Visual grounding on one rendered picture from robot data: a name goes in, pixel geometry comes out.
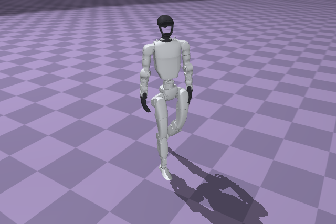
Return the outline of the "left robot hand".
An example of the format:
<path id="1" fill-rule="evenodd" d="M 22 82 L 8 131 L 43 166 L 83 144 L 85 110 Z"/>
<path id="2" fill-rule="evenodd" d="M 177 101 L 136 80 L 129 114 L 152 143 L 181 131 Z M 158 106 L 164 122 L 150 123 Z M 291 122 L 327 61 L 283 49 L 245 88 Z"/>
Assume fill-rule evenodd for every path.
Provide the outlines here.
<path id="1" fill-rule="evenodd" d="M 191 98 L 192 98 L 192 88 L 191 88 L 191 86 L 188 86 L 187 87 L 187 92 L 188 92 L 188 96 L 189 96 L 189 99 L 188 99 L 188 103 L 190 104 L 190 100 L 191 100 Z"/>

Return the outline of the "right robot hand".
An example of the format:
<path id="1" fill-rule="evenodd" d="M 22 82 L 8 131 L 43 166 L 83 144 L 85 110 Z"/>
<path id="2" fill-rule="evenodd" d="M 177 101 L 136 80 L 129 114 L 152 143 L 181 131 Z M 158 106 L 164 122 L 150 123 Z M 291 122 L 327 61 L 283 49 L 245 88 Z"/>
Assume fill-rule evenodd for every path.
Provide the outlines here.
<path id="1" fill-rule="evenodd" d="M 143 108 L 144 108 L 144 110 L 145 110 L 146 112 L 150 112 L 150 109 L 148 108 L 148 106 L 147 106 L 147 104 L 146 104 L 147 93 L 143 93 L 142 95 L 143 95 L 143 97 L 140 96 L 142 106 L 143 106 Z"/>

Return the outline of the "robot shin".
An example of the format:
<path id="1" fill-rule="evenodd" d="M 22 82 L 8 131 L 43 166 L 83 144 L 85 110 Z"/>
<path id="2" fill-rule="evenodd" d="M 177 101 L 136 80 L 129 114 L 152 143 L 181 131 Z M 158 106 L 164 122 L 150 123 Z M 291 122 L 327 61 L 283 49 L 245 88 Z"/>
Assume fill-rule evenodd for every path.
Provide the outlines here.
<path id="1" fill-rule="evenodd" d="M 173 135 L 177 134 L 180 131 L 181 130 L 173 130 L 172 125 L 169 125 L 168 128 L 167 128 L 168 137 L 173 136 Z"/>
<path id="2" fill-rule="evenodd" d="M 166 164 L 167 164 L 167 155 L 168 155 L 168 142 L 166 140 L 166 138 L 163 138 L 162 140 L 160 140 L 159 138 L 159 133 L 156 134 L 156 138 L 157 138 L 157 150 L 161 159 L 161 167 L 164 170 L 164 166 L 165 168 L 167 168 Z"/>

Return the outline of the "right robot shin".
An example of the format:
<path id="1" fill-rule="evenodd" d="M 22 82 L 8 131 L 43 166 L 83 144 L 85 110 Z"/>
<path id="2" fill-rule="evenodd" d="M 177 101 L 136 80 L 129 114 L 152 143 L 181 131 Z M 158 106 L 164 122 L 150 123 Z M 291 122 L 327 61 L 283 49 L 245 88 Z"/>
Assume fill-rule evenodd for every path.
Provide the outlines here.
<path id="1" fill-rule="evenodd" d="M 167 168 L 166 164 L 167 164 L 167 155 L 168 155 L 168 142 L 166 140 L 166 138 L 163 138 L 162 140 L 160 140 L 159 138 L 159 133 L 156 134 L 156 138 L 157 138 L 157 150 L 161 159 L 161 167 L 164 170 L 164 166 L 165 168 Z"/>

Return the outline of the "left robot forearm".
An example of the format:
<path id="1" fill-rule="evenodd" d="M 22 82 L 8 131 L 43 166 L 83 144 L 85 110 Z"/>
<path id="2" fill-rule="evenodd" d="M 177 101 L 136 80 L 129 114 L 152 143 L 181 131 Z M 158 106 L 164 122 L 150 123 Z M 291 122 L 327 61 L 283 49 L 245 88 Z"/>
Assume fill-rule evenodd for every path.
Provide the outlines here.
<path id="1" fill-rule="evenodd" d="M 191 88 L 193 88 L 193 80 L 192 80 L 192 75 L 193 75 L 193 71 L 190 72 L 184 72 L 185 75 L 185 83 L 186 83 L 186 89 L 188 86 L 191 86 Z"/>

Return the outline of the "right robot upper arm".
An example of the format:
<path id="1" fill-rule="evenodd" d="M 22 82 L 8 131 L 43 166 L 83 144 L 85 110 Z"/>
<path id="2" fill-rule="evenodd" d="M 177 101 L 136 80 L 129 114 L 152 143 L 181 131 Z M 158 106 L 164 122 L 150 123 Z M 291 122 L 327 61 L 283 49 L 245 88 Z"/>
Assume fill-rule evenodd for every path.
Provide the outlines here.
<path id="1" fill-rule="evenodd" d="M 151 75 L 151 71 L 149 70 L 150 63 L 151 63 L 151 56 L 154 53 L 154 43 L 147 44 L 143 47 L 143 55 L 142 55 L 142 67 L 141 70 L 141 77 L 149 78 Z"/>

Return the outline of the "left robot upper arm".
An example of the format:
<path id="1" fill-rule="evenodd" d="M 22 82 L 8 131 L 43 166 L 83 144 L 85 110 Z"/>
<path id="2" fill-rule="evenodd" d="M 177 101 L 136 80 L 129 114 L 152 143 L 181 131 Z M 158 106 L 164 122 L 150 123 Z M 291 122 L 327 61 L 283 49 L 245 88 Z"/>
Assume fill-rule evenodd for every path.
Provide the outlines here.
<path id="1" fill-rule="evenodd" d="M 193 66 L 190 63 L 190 45 L 187 41 L 185 40 L 179 40 L 181 44 L 181 50 L 182 50 L 182 60 L 183 60 L 183 71 L 184 72 L 190 72 L 193 70 Z"/>

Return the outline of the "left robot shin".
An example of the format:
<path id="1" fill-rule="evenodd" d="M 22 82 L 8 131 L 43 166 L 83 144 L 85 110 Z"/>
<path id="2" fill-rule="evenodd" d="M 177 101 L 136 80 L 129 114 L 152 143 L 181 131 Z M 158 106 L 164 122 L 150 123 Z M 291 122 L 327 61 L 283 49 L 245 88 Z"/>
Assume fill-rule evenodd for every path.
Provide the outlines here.
<path id="1" fill-rule="evenodd" d="M 173 130 L 172 125 L 169 125 L 168 128 L 167 128 L 168 137 L 173 136 L 173 135 L 177 134 L 180 131 L 181 130 Z"/>

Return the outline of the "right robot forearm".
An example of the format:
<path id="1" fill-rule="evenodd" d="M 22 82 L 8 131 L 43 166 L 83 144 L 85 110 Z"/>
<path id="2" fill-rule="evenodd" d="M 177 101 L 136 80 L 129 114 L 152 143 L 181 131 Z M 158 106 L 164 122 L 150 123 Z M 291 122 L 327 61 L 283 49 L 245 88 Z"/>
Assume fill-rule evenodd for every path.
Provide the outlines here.
<path id="1" fill-rule="evenodd" d="M 140 81 L 141 81 L 141 83 L 140 83 L 140 95 L 141 95 L 141 97 L 143 97 L 143 95 L 142 95 L 143 93 L 147 93 L 147 95 L 148 95 L 147 90 L 148 90 L 149 79 L 141 77 L 141 72 L 140 72 Z"/>

